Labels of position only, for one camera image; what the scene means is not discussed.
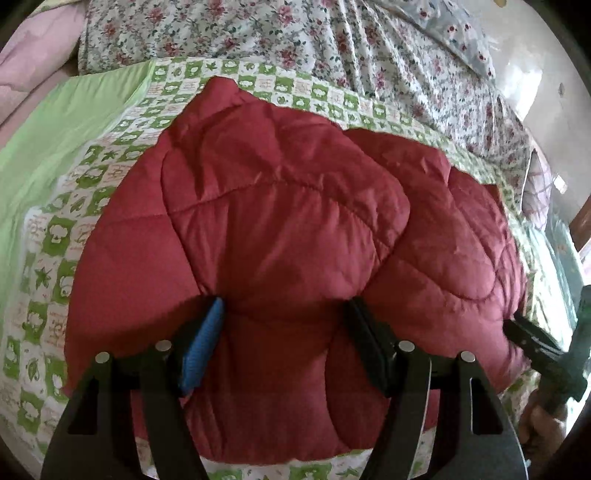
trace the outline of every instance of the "white wall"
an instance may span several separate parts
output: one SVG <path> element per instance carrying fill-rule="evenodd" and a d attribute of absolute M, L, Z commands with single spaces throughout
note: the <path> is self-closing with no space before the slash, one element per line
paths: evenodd
<path fill-rule="evenodd" d="M 564 195 L 553 191 L 570 222 L 591 194 L 591 96 L 548 25 L 522 0 L 458 0 L 489 36 L 497 87 L 507 97 L 564 178 Z M 558 93 L 560 83 L 564 95 Z"/>

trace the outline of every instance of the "green checkered sheet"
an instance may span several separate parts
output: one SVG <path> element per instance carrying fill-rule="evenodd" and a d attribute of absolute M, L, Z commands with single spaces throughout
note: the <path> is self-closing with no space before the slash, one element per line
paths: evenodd
<path fill-rule="evenodd" d="M 445 152 L 450 162 L 481 183 L 499 186 L 509 226 L 529 279 L 526 314 L 559 339 L 569 338 L 566 313 L 549 294 L 556 271 L 542 262 L 530 241 L 528 222 L 500 170 L 456 147 L 443 134 L 401 114 L 393 106 L 280 67 L 237 60 L 176 58 L 152 61 L 151 80 L 143 98 L 128 108 L 102 136 L 85 145 L 69 172 L 57 179 L 52 198 L 28 211 L 20 221 L 20 270 L 3 312 L 0 343 L 0 424 L 38 460 L 43 461 L 67 398 L 64 333 L 76 265 L 109 198 L 140 155 L 154 145 L 163 129 L 202 91 L 213 76 L 233 79 L 256 97 L 278 106 L 330 118 L 343 129 L 367 128 L 417 140 Z M 537 384 L 528 371 L 501 395 L 515 421 Z M 415 458 L 414 475 L 430 458 L 434 429 L 425 432 Z M 141 463 L 155 474 L 147 443 L 138 440 Z M 361 474 L 370 450 L 317 462 L 285 465 L 225 465 L 204 460 L 219 480 L 337 480 Z"/>

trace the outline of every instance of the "printed pattern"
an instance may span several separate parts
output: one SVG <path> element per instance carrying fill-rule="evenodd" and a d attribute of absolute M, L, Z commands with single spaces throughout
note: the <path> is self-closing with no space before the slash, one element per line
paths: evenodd
<path fill-rule="evenodd" d="M 488 80 L 488 49 L 462 11 L 448 0 L 91 0 L 78 64 L 99 73 L 200 56 L 296 69 L 384 101 L 500 166 L 521 205 L 530 136 Z M 454 41 L 476 52 L 484 77 L 449 50 Z"/>
<path fill-rule="evenodd" d="M 0 420 L 42 461 L 67 398 L 64 333 L 76 265 L 111 194 L 140 155 L 199 93 L 212 76 L 230 77 L 253 95 L 278 106 L 310 111 L 342 128 L 364 127 L 412 138 L 442 149 L 450 162 L 481 183 L 496 183 L 504 200 L 529 284 L 528 314 L 542 317 L 543 272 L 531 248 L 512 187 L 501 170 L 455 146 L 444 135 L 377 100 L 359 96 L 310 75 L 263 63 L 219 59 L 162 59 L 155 62 L 144 98 L 128 108 L 105 135 L 80 152 L 72 169 L 57 182 L 52 200 L 31 209 L 24 221 L 22 275 L 5 311 L 0 346 Z M 540 322 L 547 326 L 545 320 Z M 515 420 L 535 387 L 526 372 L 502 401 Z M 423 434 L 415 474 L 428 466 L 433 432 Z M 138 441 L 142 464 L 150 467 L 146 442 Z M 237 468 L 206 462 L 214 479 L 337 480 L 359 476 L 369 451 L 352 452 L 324 462 Z"/>

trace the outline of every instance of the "hand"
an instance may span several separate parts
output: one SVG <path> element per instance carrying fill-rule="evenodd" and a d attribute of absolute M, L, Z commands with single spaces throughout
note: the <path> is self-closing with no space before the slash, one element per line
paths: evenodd
<path fill-rule="evenodd" d="M 560 407 L 554 416 L 538 405 L 538 391 L 530 395 L 519 420 L 517 435 L 523 445 L 524 455 L 531 461 L 530 475 L 535 477 L 556 453 L 566 438 L 566 405 Z"/>

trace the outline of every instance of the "black clamp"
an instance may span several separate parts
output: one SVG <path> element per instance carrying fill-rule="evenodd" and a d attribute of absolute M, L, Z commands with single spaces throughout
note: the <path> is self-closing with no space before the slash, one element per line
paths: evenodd
<path fill-rule="evenodd" d="M 203 373 L 221 328 L 219 309 L 217 299 L 173 341 L 162 340 L 138 355 L 99 353 L 58 423 L 41 480 L 147 479 L 135 445 L 131 390 L 141 392 L 160 479 L 207 480 L 178 397 L 199 384 L 195 376 Z M 361 480 L 409 478 L 433 389 L 441 391 L 439 419 L 422 478 L 527 480 L 513 427 L 472 353 L 428 355 L 376 322 L 360 297 L 346 302 L 345 322 L 371 383 L 391 399 Z"/>
<path fill-rule="evenodd" d="M 346 326 L 371 383 L 391 398 L 361 480 L 406 480 L 423 432 L 430 390 L 440 390 L 428 472 L 431 480 L 527 480 L 515 430 L 471 352 L 429 355 L 377 322 L 361 297 L 346 304 Z"/>
<path fill-rule="evenodd" d="M 525 356 L 531 360 L 531 368 L 541 374 L 538 402 L 542 408 L 553 414 L 569 398 L 580 401 L 587 390 L 584 367 L 589 358 L 588 344 L 586 353 L 584 347 L 580 349 L 582 352 L 573 348 L 572 351 L 565 352 L 550 334 L 519 312 L 514 317 L 515 320 L 504 321 L 503 332 L 524 351 Z M 584 323 L 581 322 L 577 328 L 580 333 L 585 328 Z M 573 336 L 571 347 L 576 347 L 576 338 L 577 336 Z"/>

